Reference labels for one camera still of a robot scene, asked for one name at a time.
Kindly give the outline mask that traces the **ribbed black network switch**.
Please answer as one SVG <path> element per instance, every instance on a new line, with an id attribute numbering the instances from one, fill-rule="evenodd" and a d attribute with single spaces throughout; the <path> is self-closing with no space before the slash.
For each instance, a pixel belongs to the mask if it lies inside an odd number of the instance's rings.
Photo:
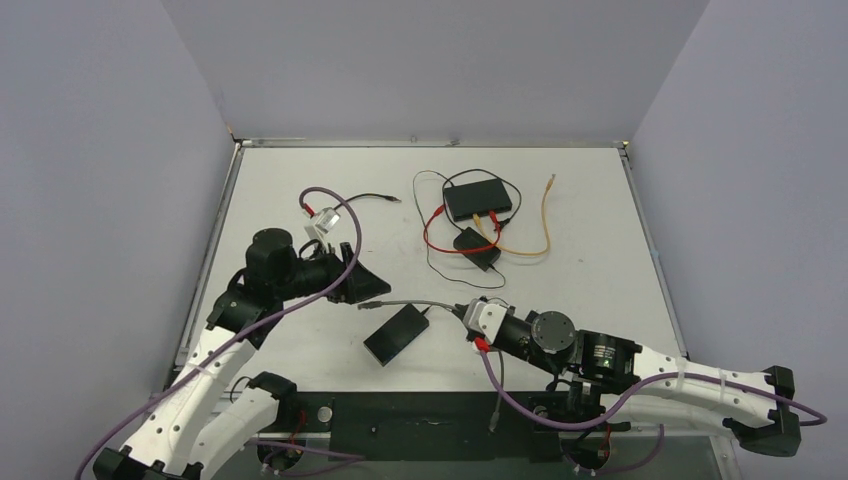
<path id="1" fill-rule="evenodd" d="M 381 366 L 388 365 L 429 327 L 428 310 L 406 304 L 368 336 L 363 346 Z"/>

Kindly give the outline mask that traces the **black Mercury switch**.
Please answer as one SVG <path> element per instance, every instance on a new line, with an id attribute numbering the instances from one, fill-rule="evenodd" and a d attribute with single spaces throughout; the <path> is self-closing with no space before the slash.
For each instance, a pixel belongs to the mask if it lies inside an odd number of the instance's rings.
<path id="1" fill-rule="evenodd" d="M 500 179 L 481 180 L 444 188 L 444 203 L 454 222 L 471 220 L 474 215 L 505 213 L 513 202 Z"/>

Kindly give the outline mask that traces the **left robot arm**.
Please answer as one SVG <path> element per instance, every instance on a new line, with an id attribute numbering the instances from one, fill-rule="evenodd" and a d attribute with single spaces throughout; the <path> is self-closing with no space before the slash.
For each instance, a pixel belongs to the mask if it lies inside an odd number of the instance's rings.
<path id="1" fill-rule="evenodd" d="M 249 382 L 224 412 L 212 413 L 230 381 L 257 353 L 286 313 L 325 298 L 355 305 L 390 293 L 391 286 L 358 261 L 347 242 L 319 247 L 307 258 L 279 228 L 254 234 L 246 264 L 216 300 L 188 363 L 150 405 L 147 418 L 119 448 L 94 459 L 98 479 L 209 479 L 261 429 L 291 427 L 297 386 L 269 372 Z"/>

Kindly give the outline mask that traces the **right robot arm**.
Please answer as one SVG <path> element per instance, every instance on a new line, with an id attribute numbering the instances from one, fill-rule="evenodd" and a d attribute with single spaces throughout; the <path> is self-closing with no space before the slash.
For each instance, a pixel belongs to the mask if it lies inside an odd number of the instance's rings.
<path id="1" fill-rule="evenodd" d="M 550 430 L 586 431 L 609 423 L 690 424 L 733 438 L 746 451 L 794 456 L 802 423 L 791 370 L 722 370 L 671 356 L 635 341 L 578 330 L 557 311 L 516 317 L 486 299 L 456 304 L 480 355 L 505 353 L 556 377 L 568 388 L 552 406 L 527 407 L 508 394 L 489 363 L 484 366 L 499 397 Z"/>

